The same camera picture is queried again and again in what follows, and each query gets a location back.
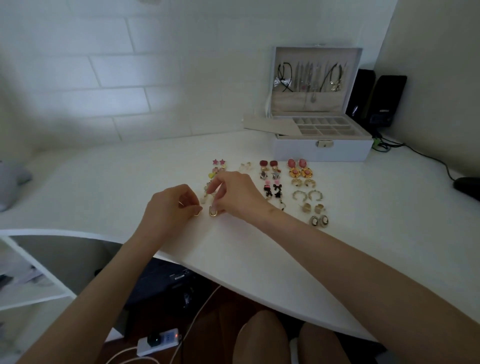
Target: leg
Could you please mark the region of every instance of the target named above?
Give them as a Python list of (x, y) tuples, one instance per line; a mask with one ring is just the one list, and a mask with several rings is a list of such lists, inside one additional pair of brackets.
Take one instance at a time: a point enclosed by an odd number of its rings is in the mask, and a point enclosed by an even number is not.
[(233, 364), (290, 364), (290, 347), (282, 324), (271, 311), (260, 311), (240, 331)]
[(309, 323), (300, 330), (298, 356), (300, 364), (350, 364), (333, 331)]

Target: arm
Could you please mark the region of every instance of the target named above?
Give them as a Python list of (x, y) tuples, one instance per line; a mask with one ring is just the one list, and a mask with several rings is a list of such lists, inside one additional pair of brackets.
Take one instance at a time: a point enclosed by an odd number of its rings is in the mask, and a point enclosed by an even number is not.
[(147, 263), (201, 210), (187, 185), (155, 194), (133, 236), (17, 363), (93, 363)]
[(250, 177), (223, 172), (214, 207), (270, 236), (385, 347), (410, 362), (480, 362), (480, 325), (427, 288), (269, 204)]

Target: jewelry box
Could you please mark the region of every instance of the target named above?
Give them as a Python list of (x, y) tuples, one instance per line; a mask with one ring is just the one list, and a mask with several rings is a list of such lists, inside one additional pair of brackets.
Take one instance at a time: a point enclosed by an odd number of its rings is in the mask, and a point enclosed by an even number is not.
[(345, 114), (361, 48), (276, 47), (266, 115), (245, 129), (272, 133), (276, 160), (361, 162), (372, 136)]

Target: shelf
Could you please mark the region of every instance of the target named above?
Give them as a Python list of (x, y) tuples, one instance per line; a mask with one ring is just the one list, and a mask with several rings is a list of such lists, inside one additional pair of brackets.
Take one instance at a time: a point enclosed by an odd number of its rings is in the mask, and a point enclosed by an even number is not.
[(51, 286), (38, 286), (33, 283), (6, 286), (0, 291), (0, 311), (63, 297), (69, 297), (69, 294), (53, 283)]

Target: computer mouse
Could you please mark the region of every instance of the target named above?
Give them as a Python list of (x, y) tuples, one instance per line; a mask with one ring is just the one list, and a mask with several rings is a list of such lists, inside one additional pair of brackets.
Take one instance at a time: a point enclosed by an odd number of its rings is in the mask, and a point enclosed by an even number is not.
[(460, 177), (453, 182), (453, 187), (480, 201), (480, 177)]

